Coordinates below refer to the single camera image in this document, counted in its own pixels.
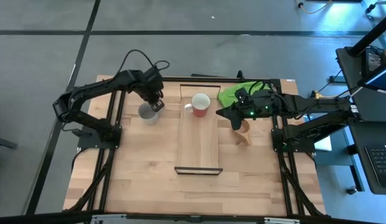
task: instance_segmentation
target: table leg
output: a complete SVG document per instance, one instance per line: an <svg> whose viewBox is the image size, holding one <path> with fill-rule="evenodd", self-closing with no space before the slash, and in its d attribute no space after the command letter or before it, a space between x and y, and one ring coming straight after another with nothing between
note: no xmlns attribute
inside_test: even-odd
<svg viewBox="0 0 386 224"><path fill-rule="evenodd" d="M349 151L349 154L351 155L351 159L352 159L352 165L349 166L349 168L351 169L351 173L352 173L352 177L354 178L355 186L348 188L347 193L354 194L356 192L363 192L364 191L363 182L362 182L362 179L360 178L358 166L357 166L355 158L354 158L354 155L357 154L356 145L353 144L353 145L348 146L348 151Z"/></svg>

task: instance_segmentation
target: metal bracket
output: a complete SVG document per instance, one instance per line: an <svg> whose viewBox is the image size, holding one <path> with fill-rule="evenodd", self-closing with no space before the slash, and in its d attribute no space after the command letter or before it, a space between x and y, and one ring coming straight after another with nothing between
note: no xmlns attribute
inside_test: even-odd
<svg viewBox="0 0 386 224"><path fill-rule="evenodd" d="M94 224L105 220L123 220L126 219L126 214L111 214L111 215L92 215L92 222Z"/></svg>
<svg viewBox="0 0 386 224"><path fill-rule="evenodd" d="M313 141L310 139L302 139L300 142L290 141L291 149L287 146L287 142L284 142L283 130L274 128L271 130L273 149L275 152L315 152Z"/></svg>
<svg viewBox="0 0 386 224"><path fill-rule="evenodd" d="M115 125L114 136L111 141L101 141L98 133L87 126L82 127L84 133L90 133L89 136L80 136L78 141L78 147L80 148L99 148L99 149L118 149L121 139L121 131L123 127L120 125Z"/></svg>
<svg viewBox="0 0 386 224"><path fill-rule="evenodd" d="M265 217L265 223L269 224L299 224L299 220L288 218L267 218Z"/></svg>

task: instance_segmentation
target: wooden table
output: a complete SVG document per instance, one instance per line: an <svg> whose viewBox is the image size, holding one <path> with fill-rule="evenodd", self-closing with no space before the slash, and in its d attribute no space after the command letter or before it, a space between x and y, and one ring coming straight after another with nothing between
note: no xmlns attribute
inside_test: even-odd
<svg viewBox="0 0 386 224"><path fill-rule="evenodd" d="M98 76L98 80L106 78L111 77ZM105 211L285 216L280 168L271 143L273 124L270 118L248 120L253 145L245 146L232 134L229 120L217 116L219 166L224 171L218 176L176 174L181 84L164 82L165 110L158 123L152 126L145 125L137 116L142 99L135 93L126 96L121 120L123 133L115 152ZM199 84L220 85L220 91L234 85ZM284 93L298 94L294 80L281 80L281 86ZM92 99L88 113L105 118L109 100L110 94ZM88 149L76 159L64 208L74 205L91 184L97 156L98 149ZM295 153L295 161L301 188L316 208L325 212L314 162L304 153ZM293 211L297 213L294 190L289 188ZM100 193L101 186L94 208L98 208Z"/></svg>

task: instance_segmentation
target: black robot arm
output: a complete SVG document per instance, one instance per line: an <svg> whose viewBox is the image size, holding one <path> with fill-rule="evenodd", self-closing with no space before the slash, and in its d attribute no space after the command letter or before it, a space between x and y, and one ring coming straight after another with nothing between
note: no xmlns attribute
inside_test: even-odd
<svg viewBox="0 0 386 224"><path fill-rule="evenodd" d="M273 90L258 90L249 95L244 88L235 92L237 102L217 111L231 121L232 129L240 129L243 119L282 116L300 119L306 113L327 113L300 125L286 125L272 130L273 146L285 151L313 152L314 142L325 138L359 119L356 106L349 97L335 99L306 99L298 95L278 94Z"/></svg>
<svg viewBox="0 0 386 224"><path fill-rule="evenodd" d="M162 76L156 67L148 71L125 70L117 73L113 78L75 87L64 93L53 103L56 117L64 123L76 122L90 128L90 131L74 131L78 137L97 135L100 142L119 142L120 128L112 126L107 119L97 119L81 111L84 102L89 99L105 95L114 91L136 92L144 101L147 101L154 111L159 111L164 103L161 101Z"/></svg>

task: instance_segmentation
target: white mug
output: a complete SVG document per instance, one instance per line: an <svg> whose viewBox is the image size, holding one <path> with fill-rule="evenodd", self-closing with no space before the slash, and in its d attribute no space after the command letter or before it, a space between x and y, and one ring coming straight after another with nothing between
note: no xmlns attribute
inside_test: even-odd
<svg viewBox="0 0 386 224"><path fill-rule="evenodd" d="M210 107L210 97L205 93L196 93L192 97L192 103L185 105L187 112L193 113L194 116L201 118L207 114L208 108Z"/></svg>
<svg viewBox="0 0 386 224"><path fill-rule="evenodd" d="M158 121L159 113L153 111L149 103L142 103L142 105L139 106L138 109L138 115L139 117L146 123L146 124L155 124Z"/></svg>

